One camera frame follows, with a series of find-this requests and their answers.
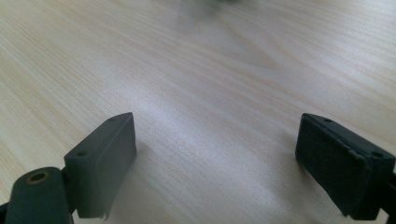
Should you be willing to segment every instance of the screw hole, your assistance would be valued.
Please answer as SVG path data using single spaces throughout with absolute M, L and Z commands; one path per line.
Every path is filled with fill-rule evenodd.
M 28 185 L 35 185 L 35 184 L 43 182 L 49 176 L 50 176 L 50 174 L 48 172 L 40 172 L 40 173 L 32 174 L 26 179 L 26 183 Z
M 87 152 L 85 152 L 85 151 L 80 151 L 80 152 L 77 154 L 78 157 L 85 157 L 86 155 L 87 155 Z
M 384 157 L 381 153 L 378 153 L 378 152 L 372 152 L 372 155 L 375 157 L 378 157 L 378 158 Z

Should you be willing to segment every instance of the wooden table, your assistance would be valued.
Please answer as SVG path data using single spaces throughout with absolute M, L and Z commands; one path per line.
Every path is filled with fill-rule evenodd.
M 3 0 L 0 203 L 132 111 L 108 223 L 359 223 L 295 160 L 300 116 L 396 154 L 395 62 L 393 0 Z

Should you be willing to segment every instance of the table surface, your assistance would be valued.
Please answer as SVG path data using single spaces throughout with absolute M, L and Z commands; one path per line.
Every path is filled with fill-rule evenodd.
M 300 117 L 396 154 L 395 62 L 394 0 L 3 0 L 0 203 L 132 111 L 107 223 L 359 223 L 295 160 Z

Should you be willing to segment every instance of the wood grain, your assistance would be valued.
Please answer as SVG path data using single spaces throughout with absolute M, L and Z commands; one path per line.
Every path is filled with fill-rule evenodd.
M 395 62 L 393 0 L 2 0 L 0 203 L 132 111 L 109 223 L 359 223 L 294 159 L 299 120 L 396 154 Z

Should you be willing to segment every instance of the black object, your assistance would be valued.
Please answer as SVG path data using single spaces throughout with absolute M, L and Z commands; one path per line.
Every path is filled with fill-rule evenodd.
M 375 220 L 382 207 L 396 217 L 395 157 L 340 124 L 303 114 L 296 158 L 344 216 Z
M 0 206 L 0 224 L 73 223 L 76 209 L 79 217 L 108 217 L 135 156 L 133 114 L 108 119 L 64 156 L 62 171 L 47 167 L 20 177 Z

